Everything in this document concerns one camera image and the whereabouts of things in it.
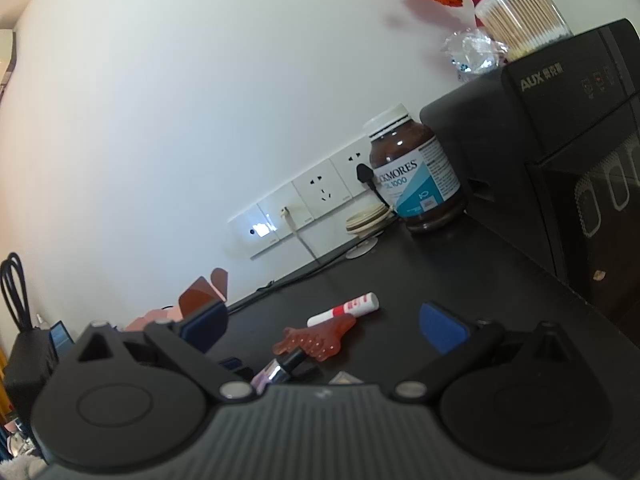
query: gray ribbed surface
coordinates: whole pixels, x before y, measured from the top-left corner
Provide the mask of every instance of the gray ribbed surface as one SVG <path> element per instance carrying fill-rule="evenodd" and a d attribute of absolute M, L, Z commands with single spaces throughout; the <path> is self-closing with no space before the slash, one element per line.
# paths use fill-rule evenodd
<path fill-rule="evenodd" d="M 93 475 L 48 468 L 41 480 Z M 108 476 L 95 476 L 105 479 Z M 385 399 L 377 386 L 274 386 L 246 406 L 220 410 L 194 446 L 127 480 L 533 479 L 481 463 L 442 433 L 431 413 Z M 589 465 L 544 476 L 611 479 Z"/>

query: black plug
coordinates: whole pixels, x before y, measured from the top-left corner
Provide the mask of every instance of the black plug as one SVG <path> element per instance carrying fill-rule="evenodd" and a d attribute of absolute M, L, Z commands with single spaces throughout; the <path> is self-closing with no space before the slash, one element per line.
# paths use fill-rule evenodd
<path fill-rule="evenodd" d="M 389 204 L 386 203 L 386 200 L 382 198 L 382 195 L 380 195 L 380 192 L 376 189 L 375 175 L 373 174 L 373 170 L 369 166 L 367 166 L 366 164 L 358 164 L 356 166 L 356 176 L 358 177 L 358 180 L 361 181 L 361 183 L 367 184 L 367 186 L 369 186 L 369 189 L 376 194 L 376 196 L 380 199 L 380 202 L 391 209 Z"/>

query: electrical outlet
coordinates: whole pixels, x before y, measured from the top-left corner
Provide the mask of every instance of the electrical outlet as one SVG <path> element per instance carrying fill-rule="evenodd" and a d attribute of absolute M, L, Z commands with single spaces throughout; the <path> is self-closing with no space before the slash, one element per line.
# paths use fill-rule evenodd
<path fill-rule="evenodd" d="M 329 159 L 296 177 L 293 185 L 316 219 L 351 199 L 349 189 Z"/>
<path fill-rule="evenodd" d="M 291 234 L 291 229 L 287 222 L 280 216 L 282 208 L 289 209 L 293 225 L 300 229 L 314 221 L 313 215 L 309 212 L 304 201 L 293 187 L 292 183 L 287 183 L 277 189 L 269 196 L 258 202 L 258 207 L 264 213 L 267 221 L 275 229 L 276 236 L 283 240 Z"/>
<path fill-rule="evenodd" d="M 369 189 L 356 176 L 358 164 L 366 164 L 371 167 L 369 153 L 371 153 L 371 140 L 369 137 L 361 137 L 338 153 L 333 154 L 329 159 L 352 196 L 358 196 Z"/>
<path fill-rule="evenodd" d="M 257 205 L 231 219 L 228 227 L 248 257 L 255 256 L 278 243 L 278 237 Z"/>

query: silver screw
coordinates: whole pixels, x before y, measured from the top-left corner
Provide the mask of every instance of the silver screw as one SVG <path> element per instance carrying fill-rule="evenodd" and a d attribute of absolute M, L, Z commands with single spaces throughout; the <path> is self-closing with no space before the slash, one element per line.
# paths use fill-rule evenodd
<path fill-rule="evenodd" d="M 427 393 L 426 384 L 418 381 L 403 381 L 396 386 L 396 394 L 405 399 L 420 399 Z"/>
<path fill-rule="evenodd" d="M 220 386 L 220 395 L 227 399 L 244 399 L 253 392 L 253 387 L 244 381 L 230 381 Z"/>

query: bottle label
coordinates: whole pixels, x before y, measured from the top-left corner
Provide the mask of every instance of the bottle label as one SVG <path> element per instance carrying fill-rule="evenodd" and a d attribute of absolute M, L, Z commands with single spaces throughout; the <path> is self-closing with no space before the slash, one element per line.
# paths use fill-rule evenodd
<path fill-rule="evenodd" d="M 374 170 L 388 199 L 403 218 L 442 204 L 460 189 L 460 181 L 436 137 Z"/>

